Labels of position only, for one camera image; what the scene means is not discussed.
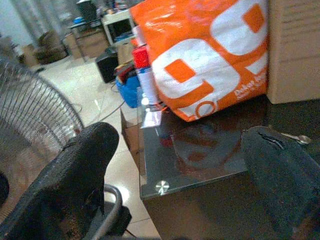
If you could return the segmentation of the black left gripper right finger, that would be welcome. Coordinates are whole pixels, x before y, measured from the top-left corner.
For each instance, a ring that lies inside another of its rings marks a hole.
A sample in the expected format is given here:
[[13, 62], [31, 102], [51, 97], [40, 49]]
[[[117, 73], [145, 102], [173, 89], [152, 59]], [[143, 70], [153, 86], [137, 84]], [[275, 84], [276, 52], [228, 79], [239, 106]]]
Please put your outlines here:
[[242, 132], [241, 150], [282, 240], [320, 238], [320, 141], [307, 145], [264, 126]]

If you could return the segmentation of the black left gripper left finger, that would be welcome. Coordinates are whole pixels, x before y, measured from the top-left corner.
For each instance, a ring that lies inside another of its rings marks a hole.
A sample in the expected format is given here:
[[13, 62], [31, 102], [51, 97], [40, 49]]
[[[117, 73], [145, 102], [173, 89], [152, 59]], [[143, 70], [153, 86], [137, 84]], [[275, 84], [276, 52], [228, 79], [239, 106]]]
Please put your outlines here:
[[0, 225], [3, 240], [80, 240], [104, 208], [104, 176], [119, 144], [106, 122], [71, 138]]

